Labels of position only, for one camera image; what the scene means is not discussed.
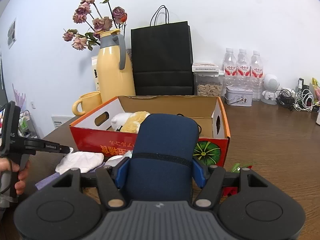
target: yellow thermos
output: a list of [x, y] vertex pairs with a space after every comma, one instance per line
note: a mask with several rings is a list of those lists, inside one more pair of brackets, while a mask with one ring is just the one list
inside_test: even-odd
[[135, 96], [132, 65], [119, 29], [100, 34], [97, 60], [99, 91], [102, 102], [115, 96]]

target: sunflower seeds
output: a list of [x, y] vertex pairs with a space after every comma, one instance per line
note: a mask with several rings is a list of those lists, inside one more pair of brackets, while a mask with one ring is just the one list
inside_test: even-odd
[[221, 96], [222, 86], [220, 85], [198, 85], [198, 96]]

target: metal bolt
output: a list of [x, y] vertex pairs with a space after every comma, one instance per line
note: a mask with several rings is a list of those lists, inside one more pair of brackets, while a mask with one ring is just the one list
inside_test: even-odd
[[122, 207], [124, 205], [124, 201], [122, 199], [114, 198], [108, 201], [108, 205], [110, 207]]
[[203, 198], [203, 199], [198, 199], [198, 200], [196, 201], [196, 205], [197, 205], [198, 207], [209, 207], [209, 206], [211, 206], [211, 201], [210, 201], [209, 199], [205, 199], [205, 198]]

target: stuffed toy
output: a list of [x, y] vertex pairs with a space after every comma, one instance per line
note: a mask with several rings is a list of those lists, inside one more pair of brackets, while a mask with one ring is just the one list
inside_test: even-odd
[[120, 129], [120, 132], [138, 133], [140, 124], [146, 119], [148, 115], [150, 114], [146, 111], [133, 113], [124, 123], [124, 125]]
[[120, 131], [121, 127], [125, 124], [128, 118], [133, 115], [133, 113], [120, 113], [115, 115], [111, 119], [111, 127], [114, 131]]

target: white wall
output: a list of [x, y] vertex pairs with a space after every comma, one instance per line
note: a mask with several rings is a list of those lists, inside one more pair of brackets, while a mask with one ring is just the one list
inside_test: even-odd
[[[0, 18], [0, 47], [8, 99], [14, 99], [12, 83], [27, 94], [43, 135], [54, 129], [52, 115], [72, 115], [77, 98], [95, 90], [91, 56], [98, 53], [77, 51], [62, 39], [63, 28], [85, 24], [72, 22], [80, 0], [10, 0]], [[130, 29], [147, 26], [156, 9], [165, 4], [171, 22], [189, 22], [195, 62], [221, 65], [226, 47], [259, 50], [265, 73], [278, 76], [286, 87], [295, 87], [299, 77], [320, 80], [319, 0], [111, 0], [128, 13], [126, 42]], [[99, 4], [109, 16], [107, 5]], [[8, 49], [7, 30], [17, 18], [17, 41]]]

